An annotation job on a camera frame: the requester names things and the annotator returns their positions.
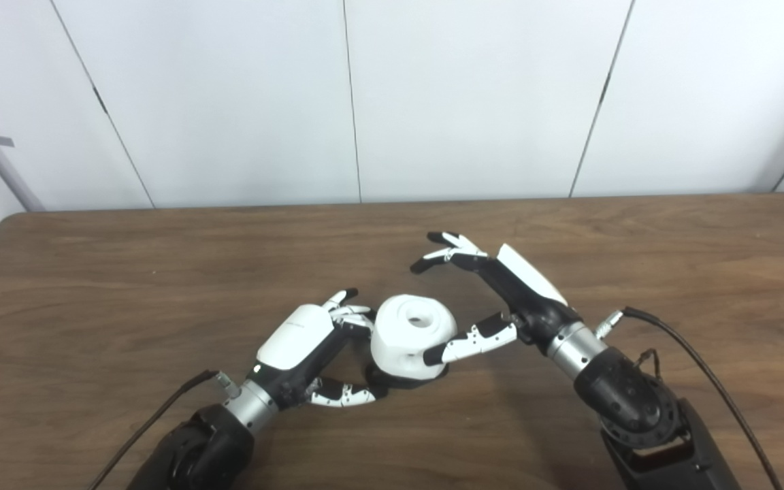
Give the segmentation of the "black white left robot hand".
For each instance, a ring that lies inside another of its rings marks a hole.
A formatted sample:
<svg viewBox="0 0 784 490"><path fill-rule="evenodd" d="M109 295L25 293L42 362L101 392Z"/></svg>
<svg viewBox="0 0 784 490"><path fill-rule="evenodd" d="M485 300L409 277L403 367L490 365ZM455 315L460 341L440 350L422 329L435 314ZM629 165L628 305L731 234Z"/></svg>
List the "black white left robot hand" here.
<svg viewBox="0 0 784 490"><path fill-rule="evenodd" d="M357 294L356 288L345 289L321 305L299 306L259 347L248 380L270 396L277 410L303 404L358 406L388 396L389 389L380 385L323 376L350 341L372 338L376 311L346 304Z"/></svg>

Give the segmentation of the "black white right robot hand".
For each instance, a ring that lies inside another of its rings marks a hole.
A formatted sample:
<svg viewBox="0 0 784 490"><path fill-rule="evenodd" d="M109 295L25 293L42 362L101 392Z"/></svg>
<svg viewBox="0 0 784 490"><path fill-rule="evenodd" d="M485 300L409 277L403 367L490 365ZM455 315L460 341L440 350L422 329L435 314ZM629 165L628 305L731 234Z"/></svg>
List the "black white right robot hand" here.
<svg viewBox="0 0 784 490"><path fill-rule="evenodd" d="M425 365L446 365L516 340L547 355L553 341L582 326L582 317L556 287L510 245L501 245L496 255L490 255L459 233L429 232L427 239L444 248L413 263L410 271L414 275L436 265L454 264L479 276L509 313L492 314L448 341L426 348L422 354Z"/></svg>

